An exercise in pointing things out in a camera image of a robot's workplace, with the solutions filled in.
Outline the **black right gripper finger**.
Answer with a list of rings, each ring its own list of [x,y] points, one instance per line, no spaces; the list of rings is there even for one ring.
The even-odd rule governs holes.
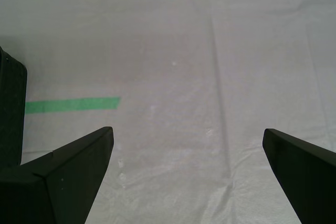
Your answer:
[[[263,149],[301,223],[335,223],[335,153],[275,129]]]
[[[113,129],[105,126],[1,171],[1,223],[85,223],[113,144]]]

